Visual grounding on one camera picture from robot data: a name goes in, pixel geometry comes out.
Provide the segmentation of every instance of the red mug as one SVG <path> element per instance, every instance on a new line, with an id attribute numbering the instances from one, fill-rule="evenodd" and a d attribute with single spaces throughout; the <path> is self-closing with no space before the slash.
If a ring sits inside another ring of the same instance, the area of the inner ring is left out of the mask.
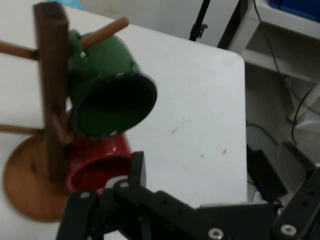
<path id="1" fill-rule="evenodd" d="M 125 133 L 103 138 L 76 136 L 67 155 L 66 187 L 102 193 L 108 180 L 128 175 L 132 152 Z"/>

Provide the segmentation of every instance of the round wooden base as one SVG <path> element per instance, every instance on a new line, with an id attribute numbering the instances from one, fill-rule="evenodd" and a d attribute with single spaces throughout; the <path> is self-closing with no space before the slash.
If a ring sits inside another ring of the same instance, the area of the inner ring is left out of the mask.
<path id="1" fill-rule="evenodd" d="M 69 192 L 65 180 L 49 181 L 41 175 L 46 158 L 45 141 L 32 136 L 22 142 L 8 159 L 4 173 L 4 190 L 10 202 L 23 215 L 41 222 L 61 219 Z"/>

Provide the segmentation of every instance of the wooden mug rack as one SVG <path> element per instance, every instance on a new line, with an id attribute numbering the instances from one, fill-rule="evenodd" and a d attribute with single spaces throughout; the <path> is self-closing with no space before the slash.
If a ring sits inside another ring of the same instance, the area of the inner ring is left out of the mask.
<path id="1" fill-rule="evenodd" d="M 42 222 L 61 218 L 69 192 L 65 187 L 66 145 L 73 130 L 66 116 L 68 96 L 68 19 L 57 2 L 33 6 L 38 49 L 0 41 L 0 52 L 39 63 L 44 129 L 0 124 L 0 132 L 33 135 L 9 157 L 3 174 L 10 202 Z M 87 49 L 129 25 L 122 17 L 81 39 Z"/>

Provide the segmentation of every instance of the screw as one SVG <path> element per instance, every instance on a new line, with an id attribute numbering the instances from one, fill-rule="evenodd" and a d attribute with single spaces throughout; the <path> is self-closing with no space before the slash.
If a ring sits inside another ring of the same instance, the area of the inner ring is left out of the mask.
<path id="1" fill-rule="evenodd" d="M 129 187 L 129 184 L 126 181 L 120 184 L 120 188 L 127 188 L 127 187 Z"/>
<path id="2" fill-rule="evenodd" d="M 224 232 L 219 228 L 211 228 L 208 235 L 210 239 L 221 240 L 224 237 Z"/>
<path id="3" fill-rule="evenodd" d="M 281 232 L 284 235 L 294 236 L 297 233 L 297 229 L 294 226 L 290 225 L 290 224 L 284 224 L 284 225 L 281 226 Z"/>
<path id="4" fill-rule="evenodd" d="M 85 191 L 85 192 L 83 192 L 83 193 L 80 194 L 80 198 L 81 198 L 81 199 L 86 199 L 86 198 L 88 198 L 89 196 L 90 196 L 90 193 L 87 192 L 87 191 Z"/>

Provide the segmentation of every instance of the green mug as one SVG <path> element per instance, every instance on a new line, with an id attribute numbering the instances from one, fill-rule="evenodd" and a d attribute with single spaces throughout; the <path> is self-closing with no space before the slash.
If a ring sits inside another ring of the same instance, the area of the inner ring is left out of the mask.
<path id="1" fill-rule="evenodd" d="M 154 82 L 140 72 L 115 35 L 84 49 L 69 32 L 68 95 L 77 132 L 94 137 L 120 134 L 141 122 L 157 99 Z"/>

